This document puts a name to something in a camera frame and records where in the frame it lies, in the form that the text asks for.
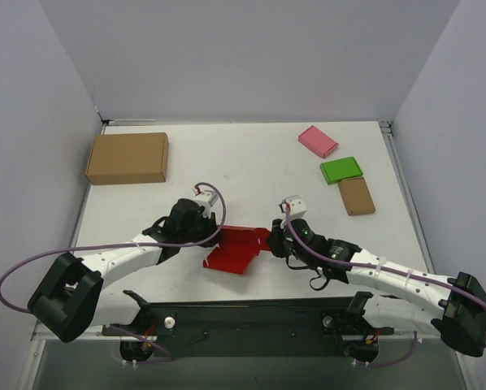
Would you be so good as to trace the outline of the red paper box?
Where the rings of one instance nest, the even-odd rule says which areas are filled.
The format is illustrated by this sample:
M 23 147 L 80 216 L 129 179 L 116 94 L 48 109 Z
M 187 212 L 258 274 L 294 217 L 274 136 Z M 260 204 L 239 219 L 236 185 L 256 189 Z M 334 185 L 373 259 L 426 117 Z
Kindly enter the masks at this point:
M 206 269 L 243 275 L 262 251 L 271 251 L 266 228 L 224 226 L 221 233 L 222 240 L 203 261 Z

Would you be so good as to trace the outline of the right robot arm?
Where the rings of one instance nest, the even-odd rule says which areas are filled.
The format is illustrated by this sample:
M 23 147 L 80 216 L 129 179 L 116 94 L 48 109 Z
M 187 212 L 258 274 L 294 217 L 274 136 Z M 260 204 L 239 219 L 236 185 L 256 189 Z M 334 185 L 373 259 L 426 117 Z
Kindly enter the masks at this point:
M 486 349 L 486 292 L 465 272 L 457 276 L 414 271 L 388 262 L 344 240 L 314 233 L 304 219 L 275 219 L 267 243 L 277 258 L 295 258 L 325 284 L 372 288 L 359 315 L 373 328 L 389 327 L 438 335 L 451 349 L 480 358 Z

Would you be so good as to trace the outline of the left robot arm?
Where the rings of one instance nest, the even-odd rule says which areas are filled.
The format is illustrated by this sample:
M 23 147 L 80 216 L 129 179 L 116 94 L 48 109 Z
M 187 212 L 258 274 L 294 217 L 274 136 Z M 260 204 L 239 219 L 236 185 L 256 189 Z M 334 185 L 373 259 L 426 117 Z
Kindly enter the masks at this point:
M 209 190 L 179 199 L 168 216 L 135 236 L 127 247 L 92 249 L 81 258 L 71 252 L 60 254 L 29 299 L 29 312 L 66 343 L 90 326 L 106 324 L 106 314 L 97 309 L 104 288 L 165 262 L 184 246 L 211 248 L 221 241 L 211 210 L 218 200 L 219 195 Z

